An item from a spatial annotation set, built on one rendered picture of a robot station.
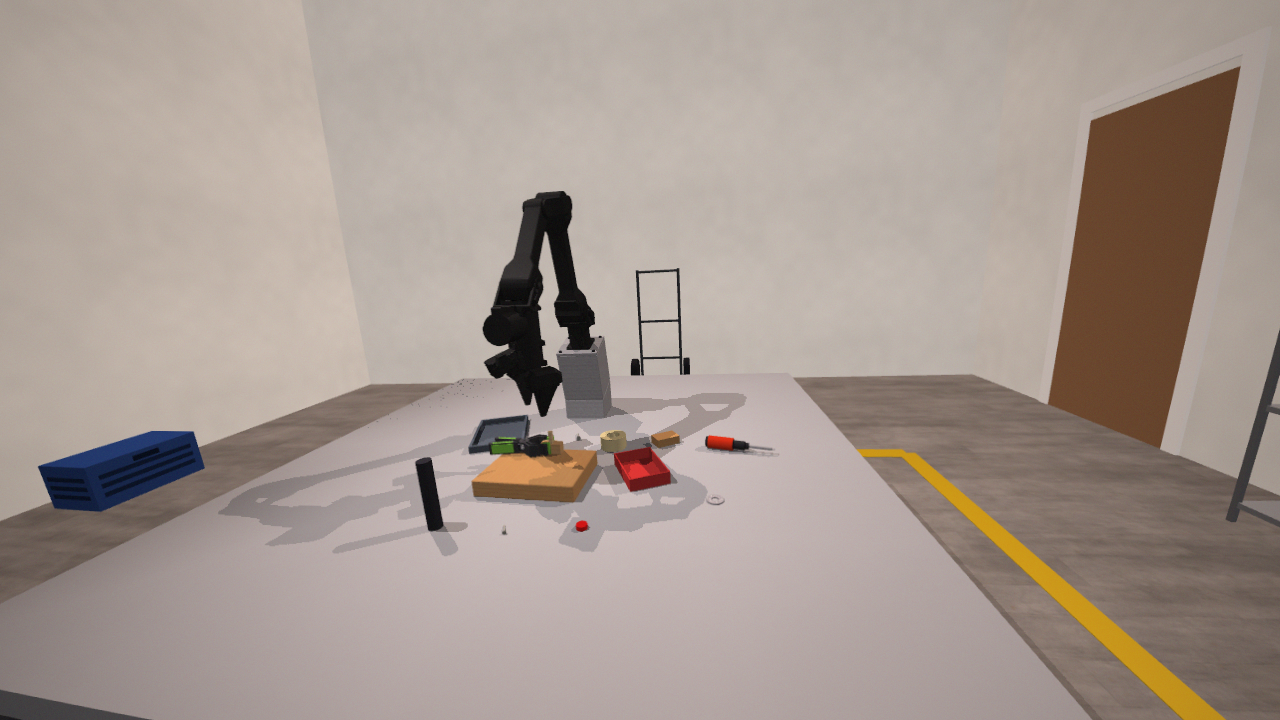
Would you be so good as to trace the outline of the beige ring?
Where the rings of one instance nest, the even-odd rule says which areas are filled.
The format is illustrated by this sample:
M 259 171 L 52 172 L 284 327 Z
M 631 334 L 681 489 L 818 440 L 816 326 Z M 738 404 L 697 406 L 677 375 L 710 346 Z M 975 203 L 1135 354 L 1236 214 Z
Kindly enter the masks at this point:
M 602 450 L 607 452 L 617 452 L 626 448 L 627 446 L 625 430 L 605 430 L 602 433 L 600 439 L 602 439 Z

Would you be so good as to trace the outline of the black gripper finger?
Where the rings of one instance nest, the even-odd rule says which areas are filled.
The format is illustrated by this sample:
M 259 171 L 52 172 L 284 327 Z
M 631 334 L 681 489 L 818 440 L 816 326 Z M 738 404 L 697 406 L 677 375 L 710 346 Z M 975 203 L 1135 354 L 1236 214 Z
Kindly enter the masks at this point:
M 526 406 L 530 405 L 531 400 L 532 400 L 532 392 L 525 387 L 526 386 L 525 380 L 524 380 L 525 373 L 517 374 L 517 375 L 512 375 L 512 374 L 508 373 L 506 375 L 508 375 L 511 379 L 516 380 L 516 384 L 518 386 L 520 395 L 524 398 L 524 404 Z
M 556 395 L 556 389 L 557 389 L 558 386 L 561 386 L 561 383 L 559 384 L 554 384 L 554 386 L 540 387 L 540 388 L 536 388 L 536 389 L 531 389 L 531 388 L 529 388 L 529 386 L 526 386 L 526 388 L 530 389 L 530 391 L 532 391 L 532 393 L 535 396 L 540 416 L 547 416 L 547 413 L 548 413 L 548 410 L 550 407 L 550 401 L 552 401 L 553 396 Z

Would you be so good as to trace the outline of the red-handled screwdriver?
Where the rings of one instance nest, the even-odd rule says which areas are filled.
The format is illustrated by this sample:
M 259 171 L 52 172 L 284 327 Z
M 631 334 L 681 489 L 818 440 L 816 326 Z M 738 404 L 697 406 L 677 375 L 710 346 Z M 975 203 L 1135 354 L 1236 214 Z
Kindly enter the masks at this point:
M 733 451 L 733 448 L 739 448 L 739 450 L 745 450 L 745 448 L 748 448 L 748 450 L 749 448 L 768 450 L 768 447 L 749 445 L 745 441 L 739 441 L 739 439 L 733 439 L 733 438 L 728 438 L 728 437 L 719 437 L 719 436 L 707 436 L 705 446 L 708 448 L 723 448 L 723 450 L 731 450 L 731 451 Z

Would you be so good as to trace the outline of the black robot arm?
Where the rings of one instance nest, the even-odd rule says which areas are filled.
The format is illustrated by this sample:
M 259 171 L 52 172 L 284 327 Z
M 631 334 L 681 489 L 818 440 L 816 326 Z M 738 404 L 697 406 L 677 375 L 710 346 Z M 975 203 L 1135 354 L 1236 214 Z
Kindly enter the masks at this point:
M 497 354 L 484 361 L 490 375 L 497 379 L 516 366 L 518 370 L 526 368 L 521 348 L 517 350 L 517 345 L 512 348 L 511 342 L 541 334 L 538 314 L 541 307 L 538 302 L 543 292 L 543 275 L 539 261 L 545 232 L 559 290 L 554 302 L 556 318 L 561 327 L 567 327 L 572 340 L 567 350 L 591 348 L 595 340 L 590 338 L 589 331 L 595 324 L 595 314 L 579 290 L 573 270 L 567 231 L 572 219 L 571 197 L 564 191 L 536 193 L 535 200 L 524 201 L 522 209 L 515 258 L 500 275 L 492 315 L 486 316 L 483 325 L 483 334 L 489 343 L 509 347 L 500 352 L 502 356 Z

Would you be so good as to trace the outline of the red open tray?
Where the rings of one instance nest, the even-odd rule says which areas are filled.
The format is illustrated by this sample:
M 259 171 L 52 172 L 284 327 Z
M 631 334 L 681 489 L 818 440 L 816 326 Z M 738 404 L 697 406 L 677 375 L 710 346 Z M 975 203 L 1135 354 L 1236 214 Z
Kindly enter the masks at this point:
M 614 466 L 630 492 L 671 483 L 669 469 L 650 447 L 614 454 Z

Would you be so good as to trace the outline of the black cylinder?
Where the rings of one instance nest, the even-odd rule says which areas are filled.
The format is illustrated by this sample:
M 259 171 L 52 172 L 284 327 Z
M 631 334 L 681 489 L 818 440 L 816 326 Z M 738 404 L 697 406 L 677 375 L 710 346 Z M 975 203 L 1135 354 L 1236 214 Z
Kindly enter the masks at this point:
M 436 480 L 433 470 L 433 459 L 421 457 L 416 462 L 419 486 L 422 496 L 422 507 L 428 521 L 428 530 L 442 529 L 442 509 L 436 492 Z

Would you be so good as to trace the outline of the light wooden board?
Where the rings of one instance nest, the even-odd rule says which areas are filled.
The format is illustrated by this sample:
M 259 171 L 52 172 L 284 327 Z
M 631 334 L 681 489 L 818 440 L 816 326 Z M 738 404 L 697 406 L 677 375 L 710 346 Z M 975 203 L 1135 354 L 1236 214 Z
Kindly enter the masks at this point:
M 474 496 L 575 502 L 596 468 L 595 450 L 562 454 L 502 454 L 472 482 Z

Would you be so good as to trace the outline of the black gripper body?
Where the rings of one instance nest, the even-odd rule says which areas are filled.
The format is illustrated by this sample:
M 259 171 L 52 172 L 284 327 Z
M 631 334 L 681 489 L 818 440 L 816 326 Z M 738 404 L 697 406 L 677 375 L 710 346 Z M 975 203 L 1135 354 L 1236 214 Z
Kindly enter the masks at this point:
M 516 370 L 518 369 L 518 366 L 516 366 L 516 369 L 508 372 L 509 374 L 517 375 L 526 373 L 524 379 L 526 386 L 531 389 L 562 383 L 562 372 L 554 366 L 548 366 L 547 360 L 543 357 L 541 346 L 545 346 L 545 340 L 541 340 L 541 334 L 511 342 L 512 348 L 515 348 L 515 345 L 517 345 L 517 350 L 521 348 L 526 368 Z

